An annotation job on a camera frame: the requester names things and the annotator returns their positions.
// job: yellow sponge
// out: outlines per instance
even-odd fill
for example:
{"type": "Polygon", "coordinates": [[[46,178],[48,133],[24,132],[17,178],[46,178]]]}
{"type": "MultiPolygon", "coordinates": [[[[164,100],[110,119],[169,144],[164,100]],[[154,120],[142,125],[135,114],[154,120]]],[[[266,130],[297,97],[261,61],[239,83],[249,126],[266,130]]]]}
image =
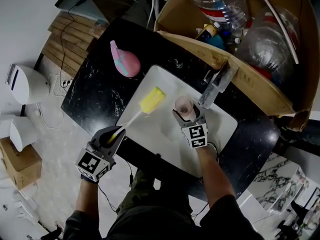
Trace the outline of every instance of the yellow sponge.
{"type": "Polygon", "coordinates": [[[160,90],[159,87],[153,88],[152,91],[140,101],[141,111],[148,115],[151,114],[165,98],[166,94],[160,90]]]}

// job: cardboard box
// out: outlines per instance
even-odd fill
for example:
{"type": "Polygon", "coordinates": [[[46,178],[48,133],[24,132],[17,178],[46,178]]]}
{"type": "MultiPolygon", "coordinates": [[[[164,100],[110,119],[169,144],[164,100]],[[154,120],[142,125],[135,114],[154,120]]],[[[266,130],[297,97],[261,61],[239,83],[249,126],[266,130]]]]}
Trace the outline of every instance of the cardboard box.
{"type": "MultiPolygon", "coordinates": [[[[266,7],[263,0],[246,0],[252,17],[266,7]]],[[[289,129],[302,131],[308,122],[320,75],[320,48],[316,17],[309,0],[270,0],[299,20],[300,46],[298,51],[302,72],[299,73],[298,90],[291,100],[271,81],[231,53],[194,40],[196,28],[209,20],[191,0],[168,0],[154,26],[164,38],[185,48],[190,53],[219,70],[225,63],[235,63],[239,70],[232,83],[238,87],[266,115],[295,113],[289,129]]]]}
{"type": "Polygon", "coordinates": [[[42,159],[31,145],[26,146],[22,152],[18,152],[7,137],[0,139],[0,149],[6,170],[18,190],[40,178],[42,159]]]}

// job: pink and blue object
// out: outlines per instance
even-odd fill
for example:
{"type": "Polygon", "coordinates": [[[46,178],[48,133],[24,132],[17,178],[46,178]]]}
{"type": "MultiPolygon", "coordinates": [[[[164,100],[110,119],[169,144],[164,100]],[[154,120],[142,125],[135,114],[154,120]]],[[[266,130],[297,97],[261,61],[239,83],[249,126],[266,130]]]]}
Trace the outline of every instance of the pink and blue object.
{"type": "Polygon", "coordinates": [[[135,77],[141,68],[137,56],[130,51],[118,49],[114,40],[110,42],[110,47],[116,69],[127,78],[135,77]]]}

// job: sleeve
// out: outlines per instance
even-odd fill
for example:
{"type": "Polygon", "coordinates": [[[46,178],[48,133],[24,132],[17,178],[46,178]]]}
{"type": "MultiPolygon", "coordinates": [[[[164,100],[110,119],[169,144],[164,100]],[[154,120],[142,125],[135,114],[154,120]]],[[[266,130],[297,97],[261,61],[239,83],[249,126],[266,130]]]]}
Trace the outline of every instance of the sleeve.
{"type": "Polygon", "coordinates": [[[82,211],[75,210],[66,220],[63,240],[101,240],[99,223],[82,211]]]}
{"type": "Polygon", "coordinates": [[[242,214],[233,195],[215,202],[200,225],[206,235],[214,235],[216,239],[264,239],[242,214]]]}

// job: black table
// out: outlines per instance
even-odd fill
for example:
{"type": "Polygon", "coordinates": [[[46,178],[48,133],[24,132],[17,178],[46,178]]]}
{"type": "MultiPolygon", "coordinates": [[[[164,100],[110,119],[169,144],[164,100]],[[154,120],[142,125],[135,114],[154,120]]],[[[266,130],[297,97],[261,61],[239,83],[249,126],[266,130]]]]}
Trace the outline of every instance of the black table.
{"type": "MultiPolygon", "coordinates": [[[[207,86],[203,81],[206,73],[212,70],[205,62],[158,33],[116,19],[84,61],[61,108],[91,135],[102,128],[114,126],[152,65],[168,70],[200,93],[207,86]],[[136,77],[126,78],[117,71],[110,51],[111,40],[115,40],[120,49],[139,58],[141,71],[136,77]]],[[[280,131],[232,83],[214,103],[238,122],[237,129],[220,154],[219,162],[239,197],[264,165],[280,131]]],[[[133,140],[124,140],[117,154],[152,173],[158,180],[178,184],[189,195],[207,200],[201,180],[133,140]]]]}

